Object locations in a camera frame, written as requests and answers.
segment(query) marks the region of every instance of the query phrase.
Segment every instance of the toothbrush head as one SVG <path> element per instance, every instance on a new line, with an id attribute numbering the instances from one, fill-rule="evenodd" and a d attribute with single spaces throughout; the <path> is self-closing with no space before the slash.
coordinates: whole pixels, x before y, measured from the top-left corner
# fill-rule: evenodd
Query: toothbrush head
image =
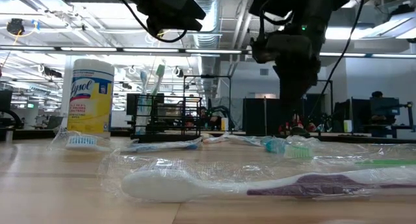
<path id="1" fill-rule="evenodd" d="M 203 194 L 200 181 L 186 171 L 154 169 L 137 171 L 122 180 L 122 190 L 131 197 L 166 203 L 185 202 Z"/>

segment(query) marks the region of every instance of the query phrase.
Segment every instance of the ceiling pipe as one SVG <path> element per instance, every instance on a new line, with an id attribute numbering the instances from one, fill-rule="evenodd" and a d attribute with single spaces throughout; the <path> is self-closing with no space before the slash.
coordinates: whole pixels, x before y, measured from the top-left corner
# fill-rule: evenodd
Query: ceiling pipe
<path id="1" fill-rule="evenodd" d="M 242 43 L 244 42 L 244 39 L 246 39 L 248 27 L 250 26 L 250 22 L 252 21 L 252 16 L 250 13 L 247 12 L 247 18 L 244 21 L 244 26 L 242 27 L 241 36 L 239 39 L 239 42 L 237 44 L 237 49 L 240 49 L 242 46 Z"/>
<path id="2" fill-rule="evenodd" d="M 240 14 L 239 14 L 239 17 L 238 17 L 238 20 L 237 20 L 237 25 L 235 26 L 235 30 L 234 30 L 233 41 L 231 42 L 231 48 L 232 49 L 234 49 L 235 44 L 237 43 L 237 38 L 238 38 L 239 33 L 240 33 L 242 20 L 244 18 L 245 13 L 246 13 L 247 5 L 248 5 L 248 0 L 242 0 Z"/>
<path id="3" fill-rule="evenodd" d="M 219 22 L 219 0 L 195 0 L 195 2 L 207 14 L 203 23 L 202 30 L 205 32 L 215 32 L 218 30 Z M 198 49 L 216 49 L 219 44 L 219 37 L 215 35 L 194 35 L 194 43 Z M 201 74 L 200 75 L 218 75 L 219 69 L 216 68 L 218 64 L 217 58 L 202 56 L 201 58 Z M 206 98 L 213 96 L 212 80 L 201 80 L 203 90 Z"/>

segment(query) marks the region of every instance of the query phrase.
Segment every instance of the duct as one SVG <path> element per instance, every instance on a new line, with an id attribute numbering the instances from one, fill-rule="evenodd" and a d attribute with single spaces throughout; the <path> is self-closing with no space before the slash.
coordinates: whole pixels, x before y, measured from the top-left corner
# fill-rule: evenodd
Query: duct
<path id="1" fill-rule="evenodd" d="M 202 22 L 202 32 L 214 32 L 218 30 L 219 22 L 219 0 L 195 0 L 197 4 L 207 14 Z M 218 47 L 219 38 L 214 35 L 194 35 L 195 46 L 198 49 L 216 49 Z M 200 75 L 219 75 L 220 66 L 219 59 L 210 56 L 201 56 L 201 74 Z M 203 79 L 202 81 L 203 92 L 206 98 L 214 96 L 216 87 L 218 85 L 218 79 Z"/>

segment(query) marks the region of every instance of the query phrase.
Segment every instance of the fluorescent light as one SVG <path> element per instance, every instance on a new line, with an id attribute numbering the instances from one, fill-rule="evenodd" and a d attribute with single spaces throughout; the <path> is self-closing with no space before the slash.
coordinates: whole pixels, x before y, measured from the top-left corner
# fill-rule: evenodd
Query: fluorescent light
<path id="1" fill-rule="evenodd" d="M 364 37 L 372 29 L 355 29 L 351 36 L 352 40 Z M 350 37 L 350 27 L 328 27 L 326 29 L 325 38 L 329 40 L 347 40 Z"/>
<path id="2" fill-rule="evenodd" d="M 34 98 L 34 99 L 45 99 L 45 97 L 40 97 L 40 96 L 29 96 L 30 98 Z"/>
<path id="3" fill-rule="evenodd" d="M 200 53 L 200 54 L 234 54 L 239 55 L 242 53 L 240 50 L 222 50 L 222 49 L 187 49 L 186 53 Z"/>
<path id="4" fill-rule="evenodd" d="M 416 58 L 416 55 L 373 54 L 372 58 Z"/>
<path id="5" fill-rule="evenodd" d="M 135 49 L 135 48 L 126 48 L 123 49 L 125 52 L 141 52 L 141 53 L 178 53 L 178 49 Z"/>
<path id="6" fill-rule="evenodd" d="M 397 39 L 414 39 L 416 38 L 416 28 L 401 34 L 400 36 L 396 37 Z"/>
<path id="7" fill-rule="evenodd" d="M 13 45 L 2 45 L 0 46 L 0 49 L 5 49 L 5 50 L 26 50 L 26 51 L 30 51 L 30 50 L 48 50 L 48 51 L 53 51 L 55 50 L 54 47 L 43 47 L 43 46 L 13 46 Z"/>
<path id="8" fill-rule="evenodd" d="M 325 52 L 321 52 L 319 55 L 320 56 L 341 56 L 342 53 L 325 53 Z M 345 53 L 344 57 L 364 57 L 366 54 L 365 53 Z"/>
<path id="9" fill-rule="evenodd" d="M 371 30 L 367 30 L 366 33 L 364 35 L 362 35 L 362 38 L 372 38 L 372 37 L 382 37 L 383 34 L 389 32 L 390 30 L 400 26 L 401 24 L 407 22 L 409 20 L 409 18 L 406 19 L 395 19 L 395 20 L 390 20 L 388 22 L 385 22 Z"/>
<path id="10" fill-rule="evenodd" d="M 110 47 L 61 47 L 63 51 L 101 51 L 101 52 L 115 52 L 116 48 Z"/>

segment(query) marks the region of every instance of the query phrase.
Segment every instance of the computer monitor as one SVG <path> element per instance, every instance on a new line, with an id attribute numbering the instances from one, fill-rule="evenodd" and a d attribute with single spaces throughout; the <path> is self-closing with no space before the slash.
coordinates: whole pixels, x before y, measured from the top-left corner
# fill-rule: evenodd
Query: computer monitor
<path id="1" fill-rule="evenodd" d="M 398 98 L 372 97 L 371 114 L 375 116 L 397 116 L 400 115 L 400 103 Z"/>
<path id="2" fill-rule="evenodd" d="M 10 110 L 10 105 L 12 103 L 13 91 L 11 90 L 1 90 L 0 91 L 0 110 Z"/>

